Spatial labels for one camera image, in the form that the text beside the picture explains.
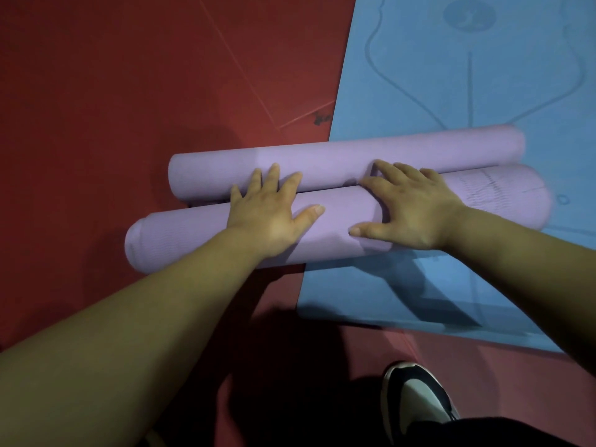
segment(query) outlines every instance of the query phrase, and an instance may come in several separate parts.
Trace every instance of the rolled purple mat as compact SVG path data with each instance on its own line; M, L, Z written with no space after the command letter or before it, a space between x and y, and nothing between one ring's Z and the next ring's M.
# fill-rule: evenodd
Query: rolled purple mat
M281 180L304 172L298 192L356 185L371 172L375 158L397 161L439 173L518 163L525 149L524 134L511 125L447 130L391 138L317 142L176 154L168 176L181 201L223 201L232 185L242 192L255 168L279 163Z
M538 173L506 165L443 174L447 185L470 207L486 210L532 229L548 221L551 197ZM260 268L387 252L391 243L352 238L347 230L365 221L381 222L382 207L362 187L341 187L296 195L292 211L322 204L325 213L297 244L265 260ZM195 250L226 227L229 203L153 213L126 234L125 250L138 271L152 273Z

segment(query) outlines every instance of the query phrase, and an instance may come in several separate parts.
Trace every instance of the yoga mat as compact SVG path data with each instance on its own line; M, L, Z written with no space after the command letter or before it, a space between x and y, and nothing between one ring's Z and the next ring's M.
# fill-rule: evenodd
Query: yoga mat
M595 20L596 0L356 0L330 139L512 123L554 196L544 232L596 248ZM306 270L302 316L560 351L447 255Z
M370 175L375 158L416 168L453 172L517 163L525 138L507 125L356 141L318 142L177 154L169 165L170 187L181 201L223 201L232 185L246 191L255 168L279 163L281 181L301 171L298 192L356 185Z
M540 229L548 220L551 198L540 176L524 165L507 165L443 174L448 186L471 207ZM300 241L260 268L291 263L343 259L396 249L388 242L352 238L348 229L362 221L383 220L379 202L364 188L342 187L296 195L294 213L312 204L325 213ZM130 264L153 273L195 250L226 227L229 203L153 213L126 234Z

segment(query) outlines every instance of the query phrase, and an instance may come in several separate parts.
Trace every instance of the person's right hand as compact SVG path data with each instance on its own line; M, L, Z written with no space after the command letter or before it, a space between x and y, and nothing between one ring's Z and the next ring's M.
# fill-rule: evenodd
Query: person's right hand
M389 209L389 223L359 223L353 237L391 241L413 249L442 249L468 207L432 169L375 160L382 177L366 177L368 188Z

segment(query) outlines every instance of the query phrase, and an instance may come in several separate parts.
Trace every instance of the black and white shoe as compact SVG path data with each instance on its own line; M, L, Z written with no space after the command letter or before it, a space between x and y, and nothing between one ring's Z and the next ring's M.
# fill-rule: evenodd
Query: black and white shoe
M412 422L445 423L459 419L437 378L415 362L396 362L387 368L381 390L381 413L391 445L405 436Z

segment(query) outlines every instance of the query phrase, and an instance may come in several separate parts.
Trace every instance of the black pants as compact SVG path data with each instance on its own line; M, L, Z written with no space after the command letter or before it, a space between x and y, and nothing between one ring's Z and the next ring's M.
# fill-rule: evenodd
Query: black pants
M414 422L408 428L406 440L408 446L573 446L523 422L504 417L461 419L444 424Z

